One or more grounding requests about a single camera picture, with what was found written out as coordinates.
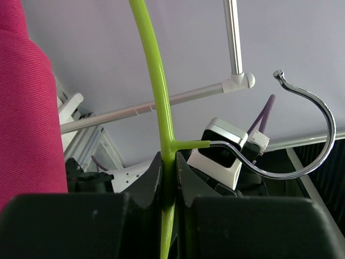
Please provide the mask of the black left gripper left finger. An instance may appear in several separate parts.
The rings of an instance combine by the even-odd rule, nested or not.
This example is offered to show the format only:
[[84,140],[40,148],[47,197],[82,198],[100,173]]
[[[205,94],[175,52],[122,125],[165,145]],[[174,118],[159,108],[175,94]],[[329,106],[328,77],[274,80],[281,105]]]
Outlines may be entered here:
[[159,258],[161,155],[121,193],[28,194],[1,213],[1,258]]

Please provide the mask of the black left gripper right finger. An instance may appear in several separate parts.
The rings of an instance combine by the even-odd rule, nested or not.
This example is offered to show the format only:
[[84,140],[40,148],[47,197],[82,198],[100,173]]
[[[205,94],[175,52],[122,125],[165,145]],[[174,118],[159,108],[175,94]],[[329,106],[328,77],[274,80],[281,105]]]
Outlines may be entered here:
[[179,258],[344,258],[324,210],[297,197],[222,196],[176,155]]

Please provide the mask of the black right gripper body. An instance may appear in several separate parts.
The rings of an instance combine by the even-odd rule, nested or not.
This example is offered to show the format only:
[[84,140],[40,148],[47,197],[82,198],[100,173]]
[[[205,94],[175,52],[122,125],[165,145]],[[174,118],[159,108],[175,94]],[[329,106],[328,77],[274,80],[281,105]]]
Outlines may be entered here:
[[240,170],[239,179],[235,190],[232,190],[230,187],[227,187],[218,180],[206,175],[192,166],[190,166],[190,169],[208,186],[222,196],[268,196],[263,178],[257,174],[249,172],[247,168]]

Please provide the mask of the green plastic hanger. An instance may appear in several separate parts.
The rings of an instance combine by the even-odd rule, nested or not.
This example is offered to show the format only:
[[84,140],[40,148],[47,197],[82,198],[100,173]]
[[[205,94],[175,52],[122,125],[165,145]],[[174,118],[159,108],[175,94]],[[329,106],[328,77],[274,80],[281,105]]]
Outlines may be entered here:
[[[167,258],[170,249],[175,211],[175,196],[173,194],[176,186],[173,179],[175,176],[175,154],[179,149],[209,148],[213,143],[211,141],[177,141],[175,139],[167,82],[149,12],[144,1],[130,1],[129,4],[132,9],[146,57],[158,118],[161,156],[163,162],[163,223],[161,228],[160,257]],[[273,77],[285,90],[311,101],[324,115],[327,122],[327,138],[324,148],[319,156],[303,169],[293,173],[277,174],[257,168],[250,163],[248,159],[241,155],[234,146],[225,142],[221,142],[220,144],[228,147],[236,158],[258,175],[265,176],[270,179],[290,180],[313,172],[325,162],[334,146],[336,124],[332,112],[319,97],[311,92],[289,84],[285,79],[284,72],[282,70],[275,71],[273,73]]]

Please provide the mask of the pink trousers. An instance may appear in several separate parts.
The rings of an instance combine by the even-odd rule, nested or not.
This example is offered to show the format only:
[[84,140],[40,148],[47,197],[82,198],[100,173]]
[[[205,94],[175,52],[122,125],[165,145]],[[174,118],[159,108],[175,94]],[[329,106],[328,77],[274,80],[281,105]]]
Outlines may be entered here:
[[1,1],[1,206],[15,196],[65,193],[56,81],[30,39],[20,1]]

